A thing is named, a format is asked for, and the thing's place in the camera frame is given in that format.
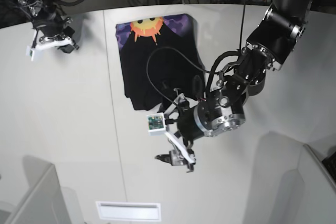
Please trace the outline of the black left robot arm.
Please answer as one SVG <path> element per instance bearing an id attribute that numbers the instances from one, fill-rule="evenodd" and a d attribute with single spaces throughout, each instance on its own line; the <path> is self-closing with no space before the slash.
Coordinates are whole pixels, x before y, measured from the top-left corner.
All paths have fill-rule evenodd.
<path id="1" fill-rule="evenodd" d="M 266 72 L 279 70 L 305 31 L 312 0 L 271 0 L 258 27 L 245 45 L 217 57 L 206 84 L 194 79 L 197 105 L 190 106 L 178 92 L 167 97 L 163 112 L 147 117 L 150 134 L 163 134 L 171 143 L 168 154 L 156 159 L 172 166 L 196 164 L 192 149 L 201 137 L 216 137 L 245 123 L 243 106 L 264 88 Z"/>

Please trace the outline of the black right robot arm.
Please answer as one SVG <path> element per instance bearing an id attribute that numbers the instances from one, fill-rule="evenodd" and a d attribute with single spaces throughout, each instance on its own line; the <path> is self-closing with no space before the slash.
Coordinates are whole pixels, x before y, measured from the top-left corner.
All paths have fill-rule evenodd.
<path id="1" fill-rule="evenodd" d="M 27 55 L 34 59 L 38 53 L 56 48 L 69 54 L 79 49 L 74 40 L 75 30 L 70 26 L 72 18 L 66 16 L 61 7 L 73 7 L 85 0 L 66 2 L 62 0 L 17 0 L 17 8 L 27 15 L 34 36 L 27 47 Z"/>

